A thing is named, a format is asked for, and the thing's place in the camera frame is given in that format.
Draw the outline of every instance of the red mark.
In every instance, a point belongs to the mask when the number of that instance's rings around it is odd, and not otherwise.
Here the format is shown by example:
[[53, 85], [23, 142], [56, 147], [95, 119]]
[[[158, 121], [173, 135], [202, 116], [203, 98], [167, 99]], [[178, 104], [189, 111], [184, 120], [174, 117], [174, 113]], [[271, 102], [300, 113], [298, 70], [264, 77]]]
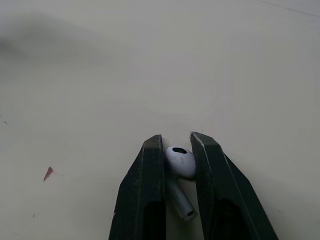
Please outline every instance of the red mark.
[[52, 167], [49, 167], [48, 171], [46, 171], [43, 181], [45, 181], [53, 172], [54, 170], [52, 169]]

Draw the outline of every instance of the wireless earbud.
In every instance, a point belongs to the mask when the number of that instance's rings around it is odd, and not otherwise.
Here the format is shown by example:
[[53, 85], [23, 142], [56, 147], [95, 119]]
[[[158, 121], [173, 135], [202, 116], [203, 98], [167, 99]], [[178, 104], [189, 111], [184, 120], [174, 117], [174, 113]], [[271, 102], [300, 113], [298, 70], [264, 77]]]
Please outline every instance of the wireless earbud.
[[178, 178], [192, 179], [196, 173], [196, 162], [192, 152], [177, 146], [164, 151], [167, 172], [165, 175], [166, 192], [180, 218], [188, 221], [196, 213], [187, 196], [178, 184]]

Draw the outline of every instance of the white tabletop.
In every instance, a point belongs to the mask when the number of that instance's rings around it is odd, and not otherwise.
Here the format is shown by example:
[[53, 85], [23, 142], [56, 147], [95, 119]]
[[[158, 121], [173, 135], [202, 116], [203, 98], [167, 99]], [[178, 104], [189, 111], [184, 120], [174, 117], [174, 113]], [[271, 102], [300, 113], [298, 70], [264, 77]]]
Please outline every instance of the white tabletop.
[[[191, 149], [190, 131], [221, 144], [280, 240], [320, 239], [319, 1], [0, 8], [0, 239], [108, 239], [143, 141]], [[201, 239], [199, 216], [172, 215], [168, 240]]]

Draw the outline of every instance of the earbud stem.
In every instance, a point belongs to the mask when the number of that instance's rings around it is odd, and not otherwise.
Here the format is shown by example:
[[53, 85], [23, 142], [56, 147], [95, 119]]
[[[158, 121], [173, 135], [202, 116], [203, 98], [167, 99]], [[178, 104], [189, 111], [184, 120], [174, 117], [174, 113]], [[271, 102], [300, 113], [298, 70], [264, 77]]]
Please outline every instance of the earbud stem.
[[177, 179], [167, 175], [165, 179], [165, 190], [180, 218], [184, 221], [192, 219], [196, 214], [187, 196], [179, 186]]

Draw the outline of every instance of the white earbud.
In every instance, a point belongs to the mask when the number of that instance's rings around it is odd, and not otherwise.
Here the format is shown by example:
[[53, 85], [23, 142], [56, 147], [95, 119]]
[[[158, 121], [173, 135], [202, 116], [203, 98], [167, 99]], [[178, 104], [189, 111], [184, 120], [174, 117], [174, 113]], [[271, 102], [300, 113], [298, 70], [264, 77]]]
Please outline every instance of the white earbud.
[[169, 199], [180, 218], [188, 221], [196, 213], [187, 196], [178, 184], [178, 178], [192, 179], [196, 173], [196, 162], [192, 152], [177, 146], [170, 146], [164, 151], [168, 172], [165, 186]]

